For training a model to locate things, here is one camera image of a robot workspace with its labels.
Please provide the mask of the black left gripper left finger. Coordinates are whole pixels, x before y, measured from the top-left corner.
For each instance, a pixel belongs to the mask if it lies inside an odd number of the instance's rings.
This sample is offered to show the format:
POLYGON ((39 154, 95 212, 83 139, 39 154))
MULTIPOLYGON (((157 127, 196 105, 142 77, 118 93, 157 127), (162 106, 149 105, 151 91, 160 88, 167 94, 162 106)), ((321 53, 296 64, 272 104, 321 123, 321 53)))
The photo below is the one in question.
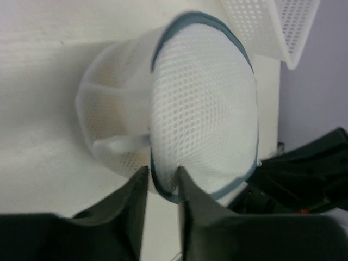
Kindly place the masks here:
POLYGON ((140 260, 148 172, 74 217, 2 214, 1 260, 140 260))

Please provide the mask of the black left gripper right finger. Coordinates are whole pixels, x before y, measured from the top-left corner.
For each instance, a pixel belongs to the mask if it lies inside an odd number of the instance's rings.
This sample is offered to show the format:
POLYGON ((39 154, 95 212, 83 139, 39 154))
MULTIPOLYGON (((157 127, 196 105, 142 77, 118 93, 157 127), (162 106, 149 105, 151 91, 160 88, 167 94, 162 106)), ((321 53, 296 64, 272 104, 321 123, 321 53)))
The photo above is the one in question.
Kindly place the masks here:
POLYGON ((347 260, 347 234, 327 215, 237 214, 176 170, 183 260, 347 260))

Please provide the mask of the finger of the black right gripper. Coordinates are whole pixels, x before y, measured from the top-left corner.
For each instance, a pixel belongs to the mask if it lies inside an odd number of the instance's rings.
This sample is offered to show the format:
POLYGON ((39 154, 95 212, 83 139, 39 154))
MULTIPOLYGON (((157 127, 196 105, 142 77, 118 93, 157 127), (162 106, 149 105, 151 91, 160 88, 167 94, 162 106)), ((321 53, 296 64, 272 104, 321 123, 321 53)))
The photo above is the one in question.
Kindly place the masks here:
POLYGON ((228 205, 239 214, 318 214, 347 210, 347 131, 337 128, 262 161, 228 205))

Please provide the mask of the white mesh laundry bag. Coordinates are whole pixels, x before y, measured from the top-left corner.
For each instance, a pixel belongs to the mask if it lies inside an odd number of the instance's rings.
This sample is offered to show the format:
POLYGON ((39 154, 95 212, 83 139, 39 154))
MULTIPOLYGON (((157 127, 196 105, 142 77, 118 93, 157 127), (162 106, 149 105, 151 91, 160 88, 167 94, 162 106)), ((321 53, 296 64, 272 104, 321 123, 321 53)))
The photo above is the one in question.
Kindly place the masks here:
POLYGON ((155 189, 173 203, 180 166, 218 200, 258 164, 252 64, 230 29, 199 11, 104 49, 75 106, 96 159, 124 177, 148 165, 155 189))

